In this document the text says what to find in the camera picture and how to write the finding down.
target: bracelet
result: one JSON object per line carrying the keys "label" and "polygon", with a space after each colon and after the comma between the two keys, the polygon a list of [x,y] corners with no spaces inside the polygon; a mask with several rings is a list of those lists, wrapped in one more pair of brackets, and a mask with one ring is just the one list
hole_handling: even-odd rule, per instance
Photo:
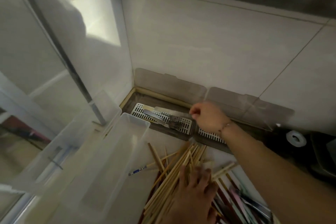
{"label": "bracelet", "polygon": [[226,127],[229,127],[231,125],[231,123],[232,123],[232,121],[230,121],[229,123],[224,124],[223,127],[222,127],[222,129],[219,130],[219,133],[221,134],[222,131],[223,131],[223,129],[226,128]]}

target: translucent plastic bin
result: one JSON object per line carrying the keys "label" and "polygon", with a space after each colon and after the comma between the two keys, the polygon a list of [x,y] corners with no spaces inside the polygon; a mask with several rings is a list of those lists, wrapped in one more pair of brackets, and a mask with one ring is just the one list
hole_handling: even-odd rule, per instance
{"label": "translucent plastic bin", "polygon": [[105,219],[141,149],[150,122],[123,113],[85,170],[62,194],[61,203],[81,218]]}
{"label": "translucent plastic bin", "polygon": [[[108,124],[120,117],[121,109],[105,93],[99,93],[93,100]],[[51,175],[63,170],[65,159],[74,154],[92,133],[97,118],[90,104],[82,110],[36,158],[10,184],[13,188],[41,195],[50,181]]]}

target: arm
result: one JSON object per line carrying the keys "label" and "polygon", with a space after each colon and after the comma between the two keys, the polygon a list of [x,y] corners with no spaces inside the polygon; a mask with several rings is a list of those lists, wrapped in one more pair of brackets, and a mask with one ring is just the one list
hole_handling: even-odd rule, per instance
{"label": "arm", "polygon": [[334,190],[269,150],[233,123],[215,105],[208,102],[195,104],[190,114],[200,128],[217,133],[225,140],[247,176],[283,224],[336,222]]}

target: person's right hand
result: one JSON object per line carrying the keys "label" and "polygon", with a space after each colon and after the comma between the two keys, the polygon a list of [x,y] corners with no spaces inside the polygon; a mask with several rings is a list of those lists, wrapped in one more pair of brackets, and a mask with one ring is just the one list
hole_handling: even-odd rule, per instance
{"label": "person's right hand", "polygon": [[231,122],[219,107],[210,102],[194,104],[189,113],[201,129],[217,135],[221,135],[222,128]]}

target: metal pole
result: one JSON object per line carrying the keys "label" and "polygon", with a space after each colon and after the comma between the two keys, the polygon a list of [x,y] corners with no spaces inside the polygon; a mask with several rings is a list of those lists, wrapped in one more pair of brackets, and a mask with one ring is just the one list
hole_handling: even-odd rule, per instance
{"label": "metal pole", "polygon": [[40,8],[38,7],[38,5],[36,4],[35,0],[24,0],[24,1],[26,3],[27,7],[30,9],[30,11],[33,14],[33,16],[35,17],[36,21],[40,25],[40,27],[44,31],[44,34],[46,35],[46,37],[50,41],[51,45],[55,49],[55,51],[56,51],[58,57],[60,58],[60,60],[62,61],[63,65],[69,71],[70,76],[72,77],[72,79],[77,84],[79,90],[82,92],[82,94],[85,97],[86,101],[88,103],[90,103],[90,106],[91,106],[93,112],[95,113],[96,117],[98,118],[100,124],[101,125],[105,125],[106,121],[105,121],[103,115],[99,111],[99,109],[96,106],[96,104],[93,102],[93,99],[92,99],[89,91],[86,89],[86,87],[85,87],[82,79],[79,77],[76,69],[74,68],[74,66],[71,63],[69,57],[65,53],[62,45],[58,41],[56,35],[54,34],[53,30],[51,29],[49,23],[45,19],[42,11],[40,10]]}

